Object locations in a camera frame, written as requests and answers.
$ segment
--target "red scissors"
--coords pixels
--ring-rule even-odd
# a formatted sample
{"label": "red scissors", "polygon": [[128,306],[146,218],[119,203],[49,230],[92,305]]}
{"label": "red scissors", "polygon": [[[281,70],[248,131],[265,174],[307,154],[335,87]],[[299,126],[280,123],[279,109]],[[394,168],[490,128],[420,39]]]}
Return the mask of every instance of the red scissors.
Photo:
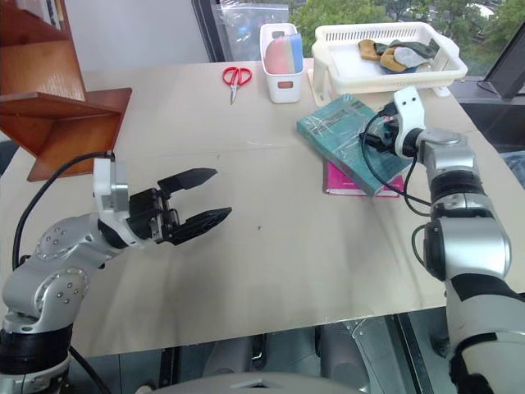
{"label": "red scissors", "polygon": [[237,95],[237,88],[246,85],[252,79],[252,72],[248,68],[243,67],[227,67],[222,72],[222,80],[230,86],[230,105],[235,101]]}

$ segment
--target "pink book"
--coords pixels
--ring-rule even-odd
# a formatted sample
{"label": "pink book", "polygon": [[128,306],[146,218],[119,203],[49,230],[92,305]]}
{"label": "pink book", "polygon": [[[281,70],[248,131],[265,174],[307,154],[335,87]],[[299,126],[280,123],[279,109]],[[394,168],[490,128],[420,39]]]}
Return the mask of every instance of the pink book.
{"label": "pink book", "polygon": [[[403,177],[401,175],[396,176],[390,184],[402,190],[404,188]],[[329,195],[366,195],[364,191],[359,189],[359,186],[331,162],[325,162],[324,191]],[[383,186],[376,197],[397,198],[399,195]]]}

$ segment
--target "white wall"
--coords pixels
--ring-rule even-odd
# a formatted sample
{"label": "white wall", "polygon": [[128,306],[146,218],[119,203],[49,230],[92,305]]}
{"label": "white wall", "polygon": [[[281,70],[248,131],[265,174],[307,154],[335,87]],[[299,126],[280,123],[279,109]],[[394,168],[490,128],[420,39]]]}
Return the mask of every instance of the white wall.
{"label": "white wall", "polygon": [[209,62],[191,0],[66,0],[83,71]]}

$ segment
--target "green book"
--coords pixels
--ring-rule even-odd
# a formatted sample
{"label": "green book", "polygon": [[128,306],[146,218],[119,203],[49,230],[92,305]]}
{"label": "green book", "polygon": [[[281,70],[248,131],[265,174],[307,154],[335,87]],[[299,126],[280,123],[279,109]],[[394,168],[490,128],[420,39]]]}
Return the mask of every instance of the green book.
{"label": "green book", "polygon": [[[381,189],[382,184],[364,161],[359,134],[375,114],[359,100],[345,94],[297,122],[297,131],[315,150],[371,197]],[[382,139],[386,132],[386,125],[379,120],[368,130],[369,134]],[[373,169],[386,181],[391,181],[411,163],[390,152],[379,153],[370,146],[367,149]]]}

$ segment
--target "plastic bag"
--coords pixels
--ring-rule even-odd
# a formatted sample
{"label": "plastic bag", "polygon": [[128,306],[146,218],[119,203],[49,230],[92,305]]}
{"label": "plastic bag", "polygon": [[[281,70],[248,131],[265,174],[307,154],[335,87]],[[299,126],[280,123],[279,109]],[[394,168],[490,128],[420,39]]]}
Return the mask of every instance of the plastic bag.
{"label": "plastic bag", "polygon": [[261,60],[259,29],[266,23],[288,21],[287,4],[222,0],[216,23],[226,60]]}

